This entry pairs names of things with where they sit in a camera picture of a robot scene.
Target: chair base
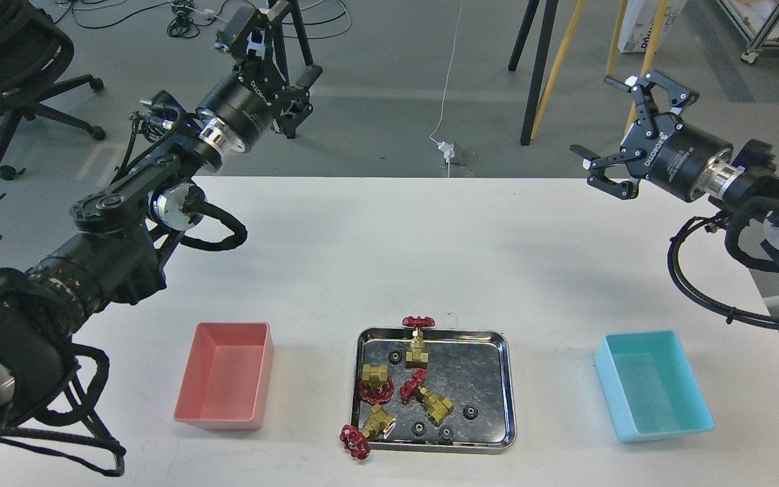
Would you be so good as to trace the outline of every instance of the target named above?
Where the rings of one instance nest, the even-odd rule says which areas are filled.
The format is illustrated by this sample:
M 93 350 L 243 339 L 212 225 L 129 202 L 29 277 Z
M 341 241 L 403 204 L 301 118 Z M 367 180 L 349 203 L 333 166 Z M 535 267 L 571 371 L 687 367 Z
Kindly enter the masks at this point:
M 6 181 L 10 181 L 16 176 L 16 169 L 12 166 L 3 166 L 2 159 L 5 152 L 8 150 L 8 145 L 16 132 L 21 119 L 34 120 L 35 116 L 43 117 L 45 119 L 57 121 L 63 124 L 69 124 L 69 126 L 77 127 L 78 129 L 85 130 L 96 141 L 103 141 L 106 136 L 104 129 L 100 126 L 92 126 L 87 121 L 78 119 L 64 112 L 60 112 L 55 108 L 41 105 L 41 101 L 52 98 L 56 95 L 61 95 L 68 90 L 75 89 L 75 87 L 89 84 L 89 87 L 93 91 L 99 91 L 104 89 L 104 81 L 100 78 L 95 78 L 92 74 L 84 74 L 70 80 L 63 80 L 55 83 L 46 92 L 42 93 L 36 102 L 30 105 L 13 108 L 7 111 L 0 111 L 0 117 L 4 117 L 2 124 L 0 124 L 0 178 Z

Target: white box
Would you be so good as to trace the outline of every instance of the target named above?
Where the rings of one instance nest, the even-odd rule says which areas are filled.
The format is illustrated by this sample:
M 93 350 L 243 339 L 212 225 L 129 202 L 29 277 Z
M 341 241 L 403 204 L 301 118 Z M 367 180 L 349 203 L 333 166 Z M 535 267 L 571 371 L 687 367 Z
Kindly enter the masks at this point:
M 618 37 L 618 50 L 620 52 L 645 51 L 648 40 L 651 38 L 653 24 L 655 24 L 658 3 L 659 0 L 630 0 L 628 2 L 627 11 L 624 13 L 624 22 L 621 24 L 621 36 Z M 669 1 L 669 6 L 665 10 L 661 41 L 671 25 L 675 24 L 675 20 L 678 19 L 681 9 L 684 9 L 685 3 L 687 0 Z

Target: yellow wooden leg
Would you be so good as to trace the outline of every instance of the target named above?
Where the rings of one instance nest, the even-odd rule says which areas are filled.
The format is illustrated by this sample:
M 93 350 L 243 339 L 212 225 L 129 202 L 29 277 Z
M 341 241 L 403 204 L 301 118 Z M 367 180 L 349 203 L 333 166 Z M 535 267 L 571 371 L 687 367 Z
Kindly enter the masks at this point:
M 557 75 L 561 71 L 563 65 L 563 58 L 567 56 L 567 49 L 569 49 L 569 43 L 573 40 L 573 34 L 575 34 L 575 26 L 579 24 L 579 18 L 582 16 L 582 10 L 585 8 L 587 0 L 576 0 L 575 9 L 573 9 L 573 15 L 569 18 L 569 25 L 567 31 L 563 34 L 561 40 L 561 46 L 557 49 L 557 54 L 554 55 L 554 64 L 549 72 L 549 79 L 546 81 L 546 87 L 543 90 L 543 97 L 540 98 L 537 114 L 534 116 L 534 126 L 531 129 L 531 140 L 537 137 L 537 130 L 540 129 L 540 123 L 543 121 L 543 113 L 546 111 L 546 105 L 549 103 L 551 96 L 551 90 L 554 89 L 554 83 L 557 81 Z
M 648 69 L 655 63 L 655 53 L 659 46 L 659 37 L 663 32 L 663 22 L 665 21 L 665 9 L 669 6 L 669 0 L 659 0 L 657 4 L 657 13 L 655 13 L 655 24 L 651 28 L 651 38 L 648 40 L 648 47 L 645 47 L 645 59 L 642 61 L 642 70 L 640 76 L 644 76 Z M 627 126 L 624 132 L 630 130 L 631 124 L 636 121 L 636 103 L 631 103 L 630 117 L 627 119 Z
M 609 46 L 609 61 L 606 62 L 606 75 L 611 76 L 615 70 L 615 56 L 618 54 L 618 37 L 621 36 L 621 25 L 624 24 L 624 14 L 627 13 L 627 0 L 621 0 L 618 7 L 618 19 L 615 20 L 615 31 L 612 32 L 612 44 Z

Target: black tripod leg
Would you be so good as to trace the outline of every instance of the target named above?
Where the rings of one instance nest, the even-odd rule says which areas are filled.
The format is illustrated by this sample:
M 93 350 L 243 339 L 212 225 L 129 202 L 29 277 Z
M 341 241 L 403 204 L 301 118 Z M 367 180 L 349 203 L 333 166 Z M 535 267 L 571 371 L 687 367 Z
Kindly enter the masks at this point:
M 510 71 L 516 71 L 516 67 L 519 67 L 519 58 L 522 56 L 522 49 L 525 49 L 525 42 L 528 40 L 528 33 L 531 32 L 531 24 L 534 22 L 534 16 L 537 15 L 539 4 L 540 0 L 528 0 L 525 16 L 522 18 L 522 26 L 519 27 L 519 36 L 516 36 L 516 45 L 510 55 L 510 64 L 506 67 Z
M 269 0 L 270 9 L 278 3 L 277 0 Z M 273 49 L 275 50 L 275 64 L 278 65 L 281 76 L 284 77 L 284 83 L 290 84 L 290 74 L 287 73 L 287 53 L 284 47 L 284 24 L 279 24 L 278 28 L 273 29 Z
M 308 36 L 306 36 L 306 25 L 302 22 L 302 12 L 300 12 L 300 3 L 297 0 L 290 0 L 293 9 L 290 11 L 290 15 L 293 16 L 293 27 L 296 28 L 296 38 L 300 41 L 300 49 L 302 49 L 302 59 L 306 62 L 306 66 L 314 64 L 312 58 L 312 48 L 308 46 Z
M 554 13 L 557 11 L 557 0 L 546 0 L 543 12 L 543 27 L 540 29 L 540 40 L 537 43 L 537 59 L 534 61 L 534 72 L 531 74 L 531 90 L 528 91 L 528 105 L 525 107 L 525 120 L 522 121 L 522 145 L 531 145 L 531 130 L 534 129 L 534 118 L 540 99 L 540 89 L 543 87 L 543 74 L 546 70 L 546 58 L 549 56 L 551 31 L 554 26 Z

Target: pink plastic bin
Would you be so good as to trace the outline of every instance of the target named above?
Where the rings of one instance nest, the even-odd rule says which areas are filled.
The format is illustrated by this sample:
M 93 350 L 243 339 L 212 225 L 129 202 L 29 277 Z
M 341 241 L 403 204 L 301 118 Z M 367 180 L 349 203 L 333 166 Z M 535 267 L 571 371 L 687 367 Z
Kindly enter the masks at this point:
M 200 323 L 173 419 L 207 430 L 263 425 L 273 341 L 268 323 Z

